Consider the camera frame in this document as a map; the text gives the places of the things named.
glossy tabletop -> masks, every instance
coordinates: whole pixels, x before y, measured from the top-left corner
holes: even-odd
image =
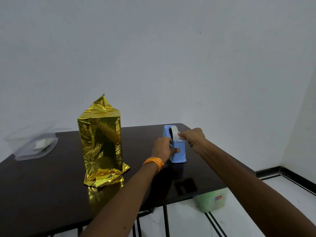
[[[189,130],[175,124],[179,131]],[[164,125],[123,127],[122,158],[130,166],[128,181],[150,157]],[[56,133],[56,147],[38,159],[0,163],[0,234],[47,236],[87,225],[124,185],[92,188],[83,184],[85,167],[78,131]],[[168,161],[155,176],[140,210],[219,190],[226,186],[186,143],[186,163]],[[240,163],[251,173],[247,166]]]

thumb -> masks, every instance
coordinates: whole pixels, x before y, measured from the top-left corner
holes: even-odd
[[[171,148],[171,149],[170,149],[170,156],[171,156],[171,155],[174,155],[174,154],[177,153],[177,152],[180,152],[180,149],[179,149],[179,148]]]
[[[178,132],[178,136],[180,140],[186,140],[185,132]]]

gray wall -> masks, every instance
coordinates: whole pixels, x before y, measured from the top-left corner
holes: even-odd
[[[76,130],[105,93],[122,126],[199,126],[255,170],[279,165],[316,63],[315,7],[0,0],[0,140],[46,120]]]
[[[285,149],[282,165],[316,183],[316,70]]]

gold foil wrapped box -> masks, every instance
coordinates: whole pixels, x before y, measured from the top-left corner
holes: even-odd
[[[101,187],[123,181],[129,166],[121,156],[120,111],[102,95],[78,118],[86,175],[84,183]]]

person's right hand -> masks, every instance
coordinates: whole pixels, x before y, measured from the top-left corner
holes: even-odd
[[[179,139],[188,140],[190,147],[197,151],[197,147],[200,146],[203,140],[205,140],[205,135],[201,128],[194,128],[185,132],[178,132]]]

